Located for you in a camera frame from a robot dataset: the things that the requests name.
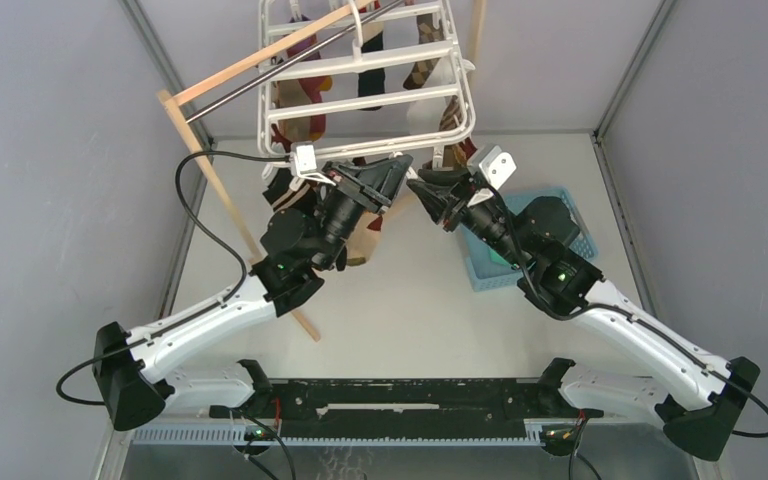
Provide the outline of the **black sock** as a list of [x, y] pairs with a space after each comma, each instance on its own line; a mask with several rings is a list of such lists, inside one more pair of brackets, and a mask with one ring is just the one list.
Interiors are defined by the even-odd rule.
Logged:
[[279, 168], [262, 192], [274, 212], [295, 209], [312, 214], [317, 196], [310, 182], [301, 181], [289, 169]]

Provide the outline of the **white plastic sock hanger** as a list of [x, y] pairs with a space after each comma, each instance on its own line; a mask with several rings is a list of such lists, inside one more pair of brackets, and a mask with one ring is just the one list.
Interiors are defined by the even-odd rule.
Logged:
[[470, 137], [476, 113], [447, 1], [375, 1], [271, 59], [257, 87], [258, 149], [372, 157]]

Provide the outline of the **green white sock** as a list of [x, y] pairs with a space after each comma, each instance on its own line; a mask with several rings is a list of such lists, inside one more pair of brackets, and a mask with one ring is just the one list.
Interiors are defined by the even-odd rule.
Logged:
[[499, 265], [500, 267], [506, 267], [508, 269], [519, 268], [519, 265], [517, 263], [509, 262], [503, 256], [501, 256], [495, 250], [492, 250], [492, 249], [489, 250], [489, 259], [492, 263]]

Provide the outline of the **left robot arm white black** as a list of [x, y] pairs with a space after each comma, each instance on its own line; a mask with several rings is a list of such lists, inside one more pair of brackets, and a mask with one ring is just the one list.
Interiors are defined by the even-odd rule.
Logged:
[[301, 307], [323, 286], [320, 273], [344, 270], [361, 217], [392, 205], [412, 162], [397, 155], [363, 166], [326, 163], [331, 184], [314, 213], [274, 213], [260, 239], [266, 255], [244, 265], [240, 281], [175, 316], [131, 330], [117, 322], [100, 328], [91, 368], [114, 429], [133, 430], [160, 416], [179, 393], [170, 375], [190, 357]]

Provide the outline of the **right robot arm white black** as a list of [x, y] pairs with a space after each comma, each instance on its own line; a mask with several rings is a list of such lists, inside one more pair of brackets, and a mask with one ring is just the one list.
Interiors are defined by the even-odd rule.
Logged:
[[554, 359], [537, 391], [544, 412], [615, 414], [659, 428], [698, 459], [721, 458], [754, 398], [754, 362], [707, 352], [634, 304], [571, 248], [579, 226], [560, 198], [539, 196], [518, 213], [497, 192], [474, 203], [485, 181], [465, 170], [424, 170], [407, 185], [434, 223], [468, 230], [516, 269], [518, 288], [537, 309], [599, 336], [644, 370], [626, 376]]

